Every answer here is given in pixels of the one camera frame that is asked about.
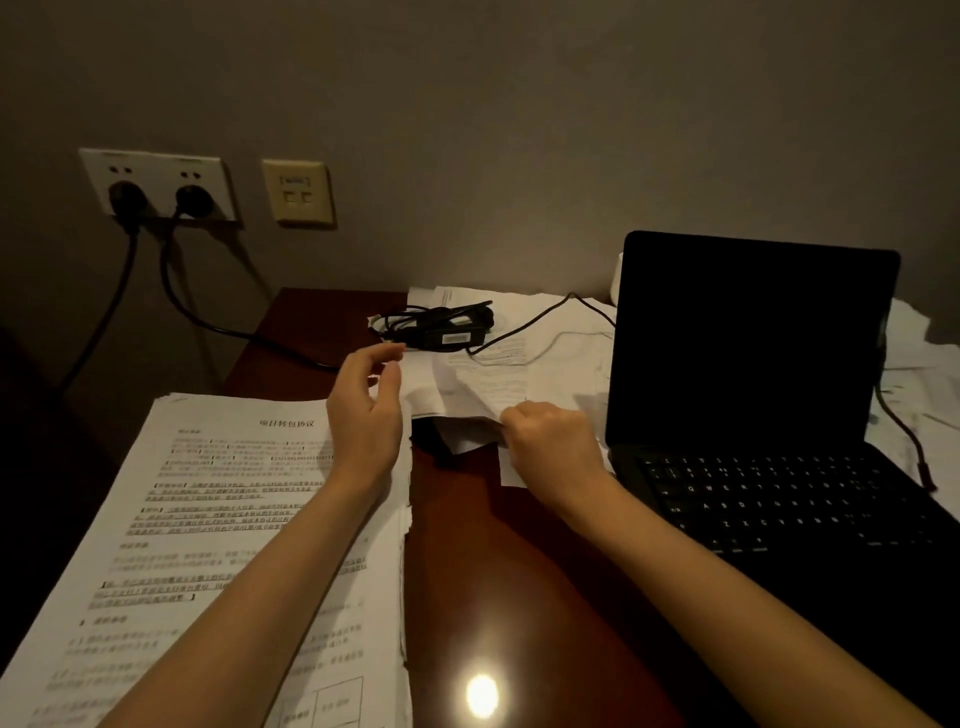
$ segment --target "black laptop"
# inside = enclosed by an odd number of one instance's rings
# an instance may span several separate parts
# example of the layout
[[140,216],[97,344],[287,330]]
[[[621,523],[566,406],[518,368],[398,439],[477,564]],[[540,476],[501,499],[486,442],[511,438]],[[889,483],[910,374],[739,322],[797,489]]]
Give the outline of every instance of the black laptop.
[[636,497],[960,724],[960,524],[864,442],[900,257],[636,231],[607,444]]

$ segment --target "wooden desk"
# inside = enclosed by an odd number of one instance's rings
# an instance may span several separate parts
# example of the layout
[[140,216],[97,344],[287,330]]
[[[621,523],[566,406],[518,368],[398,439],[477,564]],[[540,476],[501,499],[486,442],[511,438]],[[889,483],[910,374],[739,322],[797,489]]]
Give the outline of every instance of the wooden desk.
[[[339,363],[375,342],[367,317],[406,294],[283,289],[258,332]],[[256,347],[235,397],[312,400],[334,375]],[[501,488],[493,446],[438,464],[414,449],[405,617],[416,728],[730,725],[743,714],[642,595],[526,491]],[[481,721],[465,689],[500,704]]]

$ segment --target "paper pile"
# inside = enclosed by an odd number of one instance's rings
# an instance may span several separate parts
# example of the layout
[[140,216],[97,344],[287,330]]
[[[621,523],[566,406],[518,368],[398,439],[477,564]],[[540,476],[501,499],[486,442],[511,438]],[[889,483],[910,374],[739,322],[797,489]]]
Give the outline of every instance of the paper pile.
[[[562,298],[440,286],[410,289],[407,303],[452,308],[493,301],[489,341],[522,326]],[[587,301],[616,320],[613,306]],[[401,362],[403,392],[414,417],[440,418],[437,429],[454,454],[498,442],[501,483],[522,486],[494,425],[500,413],[524,400],[580,409],[588,413],[603,443],[612,353],[610,324],[571,300],[475,357],[465,352],[407,352]]]
[[[412,723],[403,666],[407,444],[300,646],[267,726]],[[157,400],[0,680],[0,725],[95,725],[323,487],[324,401]]]
[[[894,299],[887,322],[887,361],[880,390],[920,438],[937,501],[960,518],[960,348],[926,341],[930,320]],[[874,397],[867,442],[919,481],[917,451]]]

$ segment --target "power plug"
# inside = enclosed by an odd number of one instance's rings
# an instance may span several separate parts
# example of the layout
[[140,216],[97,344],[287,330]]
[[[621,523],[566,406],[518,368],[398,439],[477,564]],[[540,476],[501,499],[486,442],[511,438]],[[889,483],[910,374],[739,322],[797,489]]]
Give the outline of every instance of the power plug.
[[194,219],[207,217],[213,212],[213,198],[198,184],[186,184],[177,190],[177,211]]
[[124,232],[136,234],[140,230],[140,221],[147,214],[147,196],[143,190],[133,182],[116,182],[110,186],[108,195],[113,214]]

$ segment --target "electrical outlet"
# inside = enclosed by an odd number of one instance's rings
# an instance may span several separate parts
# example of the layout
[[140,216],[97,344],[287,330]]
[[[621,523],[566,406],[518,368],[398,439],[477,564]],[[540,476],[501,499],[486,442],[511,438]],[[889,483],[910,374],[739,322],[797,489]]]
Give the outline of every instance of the electrical outlet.
[[330,175],[322,162],[264,159],[263,179],[278,222],[336,224]]
[[236,220],[227,170],[219,157],[81,149],[80,159],[97,193],[100,207],[107,215],[113,214],[109,189],[115,182],[137,184],[147,196],[149,214],[154,217],[173,217],[177,209],[177,190],[187,184],[197,184],[213,198],[214,209],[210,218]]

